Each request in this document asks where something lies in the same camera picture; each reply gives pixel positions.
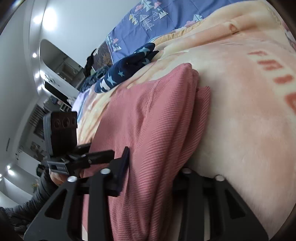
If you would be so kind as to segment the left hand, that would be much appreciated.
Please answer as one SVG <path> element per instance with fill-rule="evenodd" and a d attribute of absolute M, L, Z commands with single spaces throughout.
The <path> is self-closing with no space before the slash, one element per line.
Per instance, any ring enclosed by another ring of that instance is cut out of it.
<path fill-rule="evenodd" d="M 64 182 L 67 181 L 68 176 L 64 175 L 64 174 L 59 174 L 59 173 L 55 173 L 55 172 L 50 172 L 50 178 L 51 180 L 57 185 L 60 186 L 62 185 Z"/>

